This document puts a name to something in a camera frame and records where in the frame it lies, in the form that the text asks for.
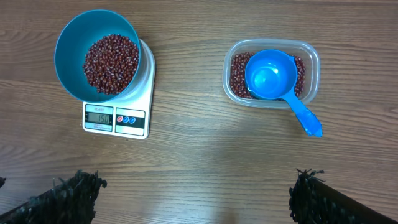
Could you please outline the blue plastic scoop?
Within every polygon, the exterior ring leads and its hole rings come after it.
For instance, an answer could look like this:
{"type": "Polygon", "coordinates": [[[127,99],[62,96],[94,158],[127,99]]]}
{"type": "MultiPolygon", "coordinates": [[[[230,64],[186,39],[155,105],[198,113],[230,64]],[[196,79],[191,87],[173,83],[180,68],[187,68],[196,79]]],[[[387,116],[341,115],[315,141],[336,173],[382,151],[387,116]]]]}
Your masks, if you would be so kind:
{"type": "Polygon", "coordinates": [[[245,84],[253,96],[263,100],[283,99],[309,136],[322,137],[321,122],[294,93],[297,79],[294,58],[276,49],[254,54],[245,69],[245,84]]]}

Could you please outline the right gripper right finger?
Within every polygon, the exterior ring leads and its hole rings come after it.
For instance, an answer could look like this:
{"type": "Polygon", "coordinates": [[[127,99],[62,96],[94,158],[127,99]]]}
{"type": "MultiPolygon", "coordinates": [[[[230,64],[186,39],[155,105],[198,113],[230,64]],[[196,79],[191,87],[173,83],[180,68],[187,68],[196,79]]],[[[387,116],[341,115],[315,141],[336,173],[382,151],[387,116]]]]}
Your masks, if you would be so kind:
{"type": "Polygon", "coordinates": [[[327,186],[316,177],[322,170],[298,170],[294,187],[289,189],[289,210],[300,224],[397,224],[397,221],[327,186]]]}

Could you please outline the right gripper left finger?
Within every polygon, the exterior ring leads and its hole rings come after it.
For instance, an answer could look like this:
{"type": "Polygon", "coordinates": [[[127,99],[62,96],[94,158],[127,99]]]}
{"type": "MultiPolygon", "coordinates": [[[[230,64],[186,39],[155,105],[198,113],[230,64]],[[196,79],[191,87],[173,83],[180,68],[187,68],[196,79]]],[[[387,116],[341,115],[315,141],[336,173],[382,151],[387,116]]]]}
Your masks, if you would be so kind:
{"type": "Polygon", "coordinates": [[[1,224],[91,224],[100,188],[107,181],[98,173],[79,170],[45,193],[1,215],[1,224]]]}

